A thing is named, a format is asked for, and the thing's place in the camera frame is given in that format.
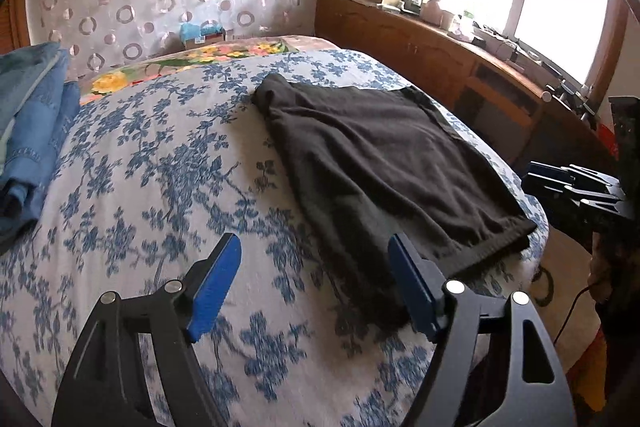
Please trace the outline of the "black pants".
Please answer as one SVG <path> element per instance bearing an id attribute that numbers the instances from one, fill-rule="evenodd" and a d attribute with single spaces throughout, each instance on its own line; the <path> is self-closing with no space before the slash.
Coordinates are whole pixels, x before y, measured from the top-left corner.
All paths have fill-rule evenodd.
<path id="1" fill-rule="evenodd" d="M 416 88 L 271 74 L 253 101 L 323 261 L 382 331 L 409 320 L 388 261 L 393 235 L 407 235 L 448 279 L 467 279 L 525 249 L 536 230 L 490 162 Z"/>

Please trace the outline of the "wooden sideboard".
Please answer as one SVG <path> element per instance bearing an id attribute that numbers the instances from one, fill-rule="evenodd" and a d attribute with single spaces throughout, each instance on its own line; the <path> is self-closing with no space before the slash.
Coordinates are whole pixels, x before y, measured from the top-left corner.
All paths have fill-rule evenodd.
<path id="1" fill-rule="evenodd" d="M 317 0 L 314 32 L 363 52 L 449 109 L 516 172 L 531 161 L 614 173 L 588 124 L 488 52 L 405 15 L 352 0 Z"/>

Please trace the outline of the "blue floral bed cover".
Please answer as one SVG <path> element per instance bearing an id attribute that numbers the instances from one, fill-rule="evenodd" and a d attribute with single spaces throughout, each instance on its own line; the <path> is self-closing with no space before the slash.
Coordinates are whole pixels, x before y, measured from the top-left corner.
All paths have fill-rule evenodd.
<path id="1" fill-rule="evenodd" d="M 41 425 L 105 291 L 149 295 L 231 232 L 242 263 L 194 350 L 231 426 L 397 426 L 433 346 L 361 323 L 326 272 L 262 116 L 278 72 L 395 90 L 366 54 L 252 56 L 148 80 L 81 107 L 35 230 L 1 258 L 1 370 Z"/>

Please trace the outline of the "blue jeans stack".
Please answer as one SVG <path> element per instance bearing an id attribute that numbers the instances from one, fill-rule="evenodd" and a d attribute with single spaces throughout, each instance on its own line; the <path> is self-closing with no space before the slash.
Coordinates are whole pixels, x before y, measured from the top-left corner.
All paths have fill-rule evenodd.
<path id="1" fill-rule="evenodd" d="M 1 170 L 1 250 L 39 221 L 61 148 L 79 110 L 78 83 L 66 79 L 70 54 L 41 80 L 15 117 Z"/>

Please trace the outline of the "colourful floral blanket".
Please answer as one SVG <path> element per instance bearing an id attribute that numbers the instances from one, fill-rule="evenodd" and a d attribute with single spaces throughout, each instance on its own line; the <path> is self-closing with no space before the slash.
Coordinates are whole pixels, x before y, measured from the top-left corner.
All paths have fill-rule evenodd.
<path id="1" fill-rule="evenodd" d="M 336 49 L 337 45 L 326 39 L 298 35 L 221 41 L 192 50 L 149 58 L 134 64 L 117 66 L 97 75 L 96 78 L 78 82 L 80 105 L 98 101 L 104 96 L 148 80 L 177 74 L 177 72 L 210 63 L 229 62 L 254 56 Z"/>

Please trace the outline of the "box with teal cloth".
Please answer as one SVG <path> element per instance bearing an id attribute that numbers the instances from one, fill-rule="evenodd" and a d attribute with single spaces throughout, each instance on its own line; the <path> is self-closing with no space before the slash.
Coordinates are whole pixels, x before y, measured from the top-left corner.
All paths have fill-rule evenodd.
<path id="1" fill-rule="evenodd" d="M 186 50 L 210 46 L 228 39 L 227 31 L 220 23 L 205 22 L 201 25 L 183 23 L 179 31 L 180 41 Z"/>

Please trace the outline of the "wooden wardrobe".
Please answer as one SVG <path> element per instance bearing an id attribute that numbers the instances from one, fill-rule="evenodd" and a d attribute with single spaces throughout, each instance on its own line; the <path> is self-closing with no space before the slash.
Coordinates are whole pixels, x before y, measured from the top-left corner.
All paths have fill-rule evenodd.
<path id="1" fill-rule="evenodd" d="M 29 45 L 26 0 L 4 0 L 0 9 L 0 53 Z"/>

